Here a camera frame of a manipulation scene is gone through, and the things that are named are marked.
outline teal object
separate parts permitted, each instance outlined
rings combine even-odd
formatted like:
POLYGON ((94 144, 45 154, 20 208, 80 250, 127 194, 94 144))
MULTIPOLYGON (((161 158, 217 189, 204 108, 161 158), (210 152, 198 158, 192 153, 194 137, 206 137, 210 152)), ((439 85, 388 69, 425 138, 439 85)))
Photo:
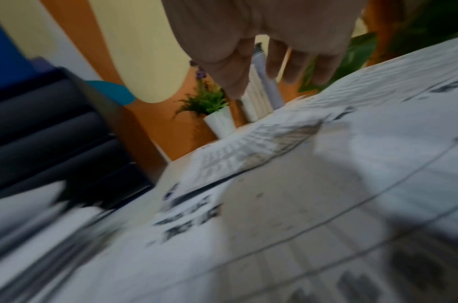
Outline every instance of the teal object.
POLYGON ((135 96, 124 85, 106 81, 86 81, 98 91, 111 98, 120 105, 128 105, 134 102, 135 96))

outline hand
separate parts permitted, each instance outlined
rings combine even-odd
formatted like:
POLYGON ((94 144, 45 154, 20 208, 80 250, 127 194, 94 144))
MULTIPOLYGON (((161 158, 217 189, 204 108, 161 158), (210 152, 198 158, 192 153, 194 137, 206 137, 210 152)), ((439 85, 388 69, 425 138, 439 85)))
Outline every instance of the hand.
POLYGON ((225 91, 240 97, 249 82, 255 36, 270 36, 267 74, 295 82, 317 57, 312 81, 330 80, 344 57, 366 0, 162 0, 184 51, 225 91))

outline potted plant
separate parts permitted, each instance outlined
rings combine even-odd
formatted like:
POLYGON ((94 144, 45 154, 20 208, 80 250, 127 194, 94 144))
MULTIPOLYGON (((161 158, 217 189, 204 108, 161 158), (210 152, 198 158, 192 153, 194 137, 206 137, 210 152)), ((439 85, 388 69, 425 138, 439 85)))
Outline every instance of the potted plant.
POLYGON ((207 81, 206 77, 206 72, 199 67, 196 73, 196 93, 186 94, 185 99, 179 100, 183 104, 176 110, 175 115, 183 111, 190 111, 198 117, 204 116, 205 123, 217 138, 222 139, 235 131, 234 119, 230 113, 224 90, 216 83, 207 81))

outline blue object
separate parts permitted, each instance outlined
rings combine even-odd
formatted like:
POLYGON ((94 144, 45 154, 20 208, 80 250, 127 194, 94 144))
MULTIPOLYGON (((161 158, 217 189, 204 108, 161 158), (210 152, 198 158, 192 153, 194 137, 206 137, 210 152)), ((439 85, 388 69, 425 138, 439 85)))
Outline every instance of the blue object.
POLYGON ((0 88, 37 76, 31 63, 24 58, 0 28, 0 88))
POLYGON ((123 85, 106 81, 86 82, 120 105, 131 104, 135 100, 135 96, 123 85))

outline white pot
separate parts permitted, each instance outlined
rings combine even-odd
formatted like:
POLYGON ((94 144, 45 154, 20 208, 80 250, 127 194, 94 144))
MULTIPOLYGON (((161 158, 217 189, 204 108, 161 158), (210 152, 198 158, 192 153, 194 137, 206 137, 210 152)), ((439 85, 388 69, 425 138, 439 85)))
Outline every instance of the white pot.
POLYGON ((204 121, 219 139, 223 139, 235 132, 234 119, 230 113, 229 106, 211 113, 204 118, 204 121))

